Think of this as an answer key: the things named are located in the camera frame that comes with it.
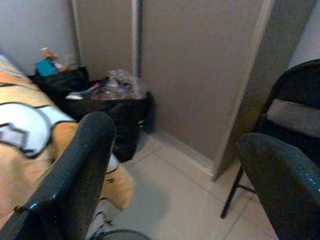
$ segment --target tile floor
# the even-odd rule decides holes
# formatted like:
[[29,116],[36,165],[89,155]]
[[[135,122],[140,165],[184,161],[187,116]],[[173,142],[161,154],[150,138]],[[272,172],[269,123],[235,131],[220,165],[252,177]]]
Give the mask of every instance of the tile floor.
[[[125,166],[136,193],[111,229],[136,230],[152,240],[277,240],[259,199],[242,189],[220,218],[239,163],[212,182],[182,152],[144,134]],[[242,183],[250,184],[246,177]]]

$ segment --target beige door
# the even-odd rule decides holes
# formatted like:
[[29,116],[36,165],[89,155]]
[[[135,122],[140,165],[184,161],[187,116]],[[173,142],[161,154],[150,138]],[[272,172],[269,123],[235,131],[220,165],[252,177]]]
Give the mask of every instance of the beige door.
[[132,1],[74,0],[82,64],[92,79],[132,71]]

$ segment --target black bag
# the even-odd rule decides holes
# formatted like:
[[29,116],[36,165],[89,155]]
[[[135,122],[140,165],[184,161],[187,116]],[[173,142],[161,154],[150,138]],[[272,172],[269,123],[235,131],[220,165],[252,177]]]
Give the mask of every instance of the black bag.
[[82,100],[71,100],[65,97],[71,92],[79,92],[90,88],[94,83],[89,81],[85,67],[60,72],[47,77],[37,72],[29,78],[48,95],[48,97],[66,114],[80,121],[86,114],[104,112],[114,121],[116,139],[113,153],[120,162],[125,162],[135,154],[140,131],[147,114],[150,93],[144,99],[93,100],[84,97]]

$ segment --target black fabric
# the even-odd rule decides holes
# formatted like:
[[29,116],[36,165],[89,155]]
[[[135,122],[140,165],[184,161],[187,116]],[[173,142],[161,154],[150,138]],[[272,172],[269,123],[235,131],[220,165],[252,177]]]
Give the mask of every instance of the black fabric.
[[39,74],[29,77],[48,97],[66,114],[80,121],[92,112],[104,112],[114,121],[116,140],[113,153],[120,162],[134,156],[142,124],[149,108],[150,94],[147,98],[134,100],[70,100],[65,97],[70,92],[79,92],[90,88],[94,83],[104,83],[106,79],[89,81],[85,67],[70,72],[61,72],[48,77]]

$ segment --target white wall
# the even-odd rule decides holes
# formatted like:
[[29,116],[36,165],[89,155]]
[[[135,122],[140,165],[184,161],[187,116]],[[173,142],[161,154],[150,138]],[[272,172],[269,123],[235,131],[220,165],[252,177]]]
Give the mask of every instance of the white wall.
[[320,1],[312,12],[303,35],[294,52],[289,68],[309,60],[320,58]]
[[76,54],[69,1],[0,0],[0,53],[32,75],[43,47],[58,53],[61,63],[65,54]]

